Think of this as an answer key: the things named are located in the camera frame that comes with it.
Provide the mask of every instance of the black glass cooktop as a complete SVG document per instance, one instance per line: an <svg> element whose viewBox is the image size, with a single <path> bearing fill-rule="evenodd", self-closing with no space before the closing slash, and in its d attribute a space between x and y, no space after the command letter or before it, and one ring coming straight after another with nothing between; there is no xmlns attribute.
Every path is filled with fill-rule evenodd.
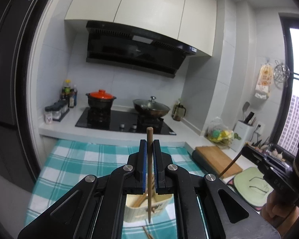
<svg viewBox="0 0 299 239"><path fill-rule="evenodd" d="M132 112L100 112L90 107L84 110L75 126L130 133L146 133L147 127L153 127L154 134L176 135L162 118L153 119Z"/></svg>

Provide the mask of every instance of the person's hand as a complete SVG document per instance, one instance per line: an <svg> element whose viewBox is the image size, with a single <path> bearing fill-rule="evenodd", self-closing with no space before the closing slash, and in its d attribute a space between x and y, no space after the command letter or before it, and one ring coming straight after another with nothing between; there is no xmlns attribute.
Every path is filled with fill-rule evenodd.
<svg viewBox="0 0 299 239"><path fill-rule="evenodd" d="M283 236L297 220L299 208L294 205L279 204L277 193L273 191L268 195L267 203L262 207L260 215L271 225L277 216L282 218L287 217L286 220L276 228L279 234Z"/></svg>

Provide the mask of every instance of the black range hood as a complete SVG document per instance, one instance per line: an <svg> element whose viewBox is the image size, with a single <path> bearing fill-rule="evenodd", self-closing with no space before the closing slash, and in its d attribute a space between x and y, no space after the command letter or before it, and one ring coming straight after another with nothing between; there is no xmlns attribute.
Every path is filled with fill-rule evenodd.
<svg viewBox="0 0 299 239"><path fill-rule="evenodd" d="M196 48L156 32L129 25L88 21L87 62L103 63L174 78Z"/></svg>

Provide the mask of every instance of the window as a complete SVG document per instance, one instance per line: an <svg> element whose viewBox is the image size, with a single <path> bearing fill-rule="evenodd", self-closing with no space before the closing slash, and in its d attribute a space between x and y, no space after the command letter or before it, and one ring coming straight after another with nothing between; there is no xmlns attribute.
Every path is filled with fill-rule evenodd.
<svg viewBox="0 0 299 239"><path fill-rule="evenodd" d="M283 89L271 141L296 155L299 142L299 18L281 17L281 24L290 78Z"/></svg>

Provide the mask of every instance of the building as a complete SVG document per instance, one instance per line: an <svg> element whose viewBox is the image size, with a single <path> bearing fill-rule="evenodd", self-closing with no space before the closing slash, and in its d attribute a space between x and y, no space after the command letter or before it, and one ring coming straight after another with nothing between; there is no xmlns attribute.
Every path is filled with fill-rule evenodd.
<svg viewBox="0 0 299 239"><path fill-rule="evenodd" d="M292 153L297 154L299 142L299 97L292 95L288 116L283 127L278 145Z"/></svg>

